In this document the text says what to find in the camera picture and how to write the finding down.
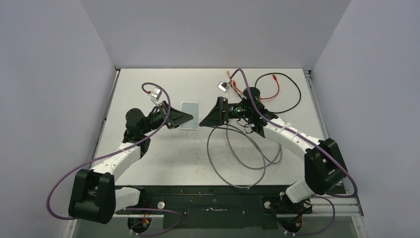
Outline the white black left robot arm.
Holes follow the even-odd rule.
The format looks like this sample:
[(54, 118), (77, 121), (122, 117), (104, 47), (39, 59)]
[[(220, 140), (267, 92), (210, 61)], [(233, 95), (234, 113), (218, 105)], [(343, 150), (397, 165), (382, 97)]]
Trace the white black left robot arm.
[(91, 169), (80, 169), (74, 178), (69, 202), (69, 216), (100, 224), (107, 224), (114, 213), (129, 207), (134, 213), (143, 213), (148, 206), (137, 185), (116, 185), (120, 176), (147, 152), (151, 139), (147, 133), (161, 125), (169, 129), (194, 119), (194, 116), (160, 103), (147, 116), (138, 108), (126, 115), (126, 131), (115, 155), (106, 158)]

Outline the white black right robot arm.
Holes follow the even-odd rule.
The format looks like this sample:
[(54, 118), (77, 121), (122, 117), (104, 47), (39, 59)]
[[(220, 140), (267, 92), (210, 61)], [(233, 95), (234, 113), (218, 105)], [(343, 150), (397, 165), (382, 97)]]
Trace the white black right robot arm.
[(230, 104), (218, 97), (216, 105), (199, 123), (200, 127), (222, 126), (230, 119), (243, 119), (252, 131), (293, 152), (304, 162), (304, 178), (288, 186), (280, 198), (280, 206), (293, 212), (300, 202), (313, 195), (324, 195), (346, 178), (347, 169), (337, 143), (331, 139), (318, 139), (291, 127), (276, 114), (265, 108), (256, 87), (244, 90), (239, 103)]

